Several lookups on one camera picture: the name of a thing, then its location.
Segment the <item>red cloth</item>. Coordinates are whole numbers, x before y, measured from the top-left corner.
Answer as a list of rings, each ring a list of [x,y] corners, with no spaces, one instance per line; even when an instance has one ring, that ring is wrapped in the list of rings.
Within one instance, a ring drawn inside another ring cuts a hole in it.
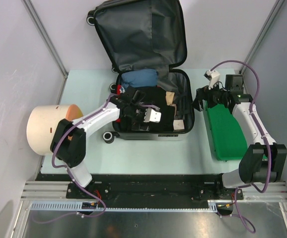
[[[117,84],[117,89],[116,89],[117,95],[123,94],[123,93],[125,93],[125,91],[126,91],[126,89],[125,89],[121,84]],[[123,118],[123,117],[120,116],[120,117],[116,120],[116,123],[120,123],[122,118]]]

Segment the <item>black clothing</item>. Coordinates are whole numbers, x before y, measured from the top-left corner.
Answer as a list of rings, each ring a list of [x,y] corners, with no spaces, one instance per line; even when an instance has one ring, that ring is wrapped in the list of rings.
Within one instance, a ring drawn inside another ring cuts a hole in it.
[[[144,105],[154,105],[160,108],[160,122],[139,122],[129,117],[120,119],[119,126],[121,132],[149,131],[149,132],[172,132],[175,108],[168,106],[166,102],[166,91],[161,87],[139,87],[140,103]]]

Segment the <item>blue cloth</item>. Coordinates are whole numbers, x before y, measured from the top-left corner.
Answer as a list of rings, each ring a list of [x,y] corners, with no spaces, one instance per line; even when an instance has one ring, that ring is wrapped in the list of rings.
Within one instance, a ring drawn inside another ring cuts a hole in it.
[[[121,75],[121,85],[127,89],[129,86],[154,87],[157,85],[158,75],[155,69],[142,69],[123,73]]]

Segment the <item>green plastic tray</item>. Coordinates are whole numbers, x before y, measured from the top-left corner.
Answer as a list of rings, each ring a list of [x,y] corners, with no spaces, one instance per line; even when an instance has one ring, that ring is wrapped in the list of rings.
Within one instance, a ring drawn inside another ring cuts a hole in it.
[[[250,110],[250,105],[250,102],[241,103],[232,111],[224,105],[206,108],[217,160],[240,161],[249,145],[265,144],[264,138],[269,144],[274,143],[262,125],[256,106]]]

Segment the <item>white black space suitcase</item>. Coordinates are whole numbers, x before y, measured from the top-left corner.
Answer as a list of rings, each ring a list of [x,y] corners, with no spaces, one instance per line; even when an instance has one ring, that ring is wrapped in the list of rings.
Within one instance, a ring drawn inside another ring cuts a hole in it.
[[[86,21],[93,25],[118,74],[155,69],[157,85],[174,93],[175,118],[183,128],[170,131],[159,125],[134,131],[129,119],[112,123],[124,140],[183,140],[192,130],[195,113],[188,75],[180,69],[187,58],[184,16],[177,0],[108,0],[91,10]]]

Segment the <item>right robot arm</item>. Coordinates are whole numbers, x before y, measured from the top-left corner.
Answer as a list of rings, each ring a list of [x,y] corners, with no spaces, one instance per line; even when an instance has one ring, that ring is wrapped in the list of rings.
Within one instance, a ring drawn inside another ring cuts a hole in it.
[[[232,188],[256,186],[257,183],[264,185],[259,190],[264,193],[270,183],[281,179],[287,157],[286,146],[278,144],[267,132],[253,97],[244,93],[242,75],[226,75],[223,88],[219,86],[218,71],[208,70],[204,76],[209,84],[196,90],[193,107],[201,112],[205,107],[224,105],[238,122],[248,146],[238,169],[222,174],[222,182],[214,185],[215,196],[225,199],[231,194]]]

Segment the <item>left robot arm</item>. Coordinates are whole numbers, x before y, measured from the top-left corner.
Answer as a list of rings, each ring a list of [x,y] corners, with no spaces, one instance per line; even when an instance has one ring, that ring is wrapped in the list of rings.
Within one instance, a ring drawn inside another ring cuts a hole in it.
[[[50,145],[51,163],[54,168],[66,169],[73,182],[78,184],[77,192],[83,198],[94,194],[92,175],[83,161],[87,139],[121,117],[136,118],[144,115],[146,108],[141,105],[144,96],[143,91],[129,88],[120,95],[110,94],[100,108],[85,116],[72,121],[59,121]]]

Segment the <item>beige wooden block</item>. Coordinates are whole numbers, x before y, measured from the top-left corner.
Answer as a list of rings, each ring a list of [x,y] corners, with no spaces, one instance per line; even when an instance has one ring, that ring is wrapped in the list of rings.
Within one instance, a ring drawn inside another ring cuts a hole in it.
[[[173,104],[174,96],[175,96],[175,93],[174,93],[174,92],[166,91],[165,99],[166,99],[166,103],[167,103],[168,106],[170,106],[171,104]]]

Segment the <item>white square box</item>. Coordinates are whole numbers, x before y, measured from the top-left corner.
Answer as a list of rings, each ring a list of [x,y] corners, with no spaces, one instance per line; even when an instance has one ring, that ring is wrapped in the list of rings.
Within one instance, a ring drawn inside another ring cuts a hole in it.
[[[175,119],[173,121],[174,131],[183,131],[185,129],[184,121],[182,119]]]

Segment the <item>beige drum with orange lid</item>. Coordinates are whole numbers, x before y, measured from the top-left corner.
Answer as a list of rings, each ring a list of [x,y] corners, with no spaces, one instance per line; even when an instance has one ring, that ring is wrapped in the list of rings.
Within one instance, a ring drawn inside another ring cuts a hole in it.
[[[37,106],[29,116],[26,128],[30,148],[38,155],[51,154],[50,146],[60,120],[72,121],[83,116],[75,105]]]

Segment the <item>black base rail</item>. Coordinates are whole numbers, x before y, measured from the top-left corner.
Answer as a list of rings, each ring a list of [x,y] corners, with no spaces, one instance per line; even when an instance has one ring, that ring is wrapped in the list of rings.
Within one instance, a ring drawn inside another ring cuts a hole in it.
[[[76,212],[83,217],[103,211],[208,209],[209,200],[227,207],[244,198],[242,190],[225,188],[221,175],[94,175],[84,189],[67,175],[39,174],[36,181],[68,182],[66,198],[82,201]]]

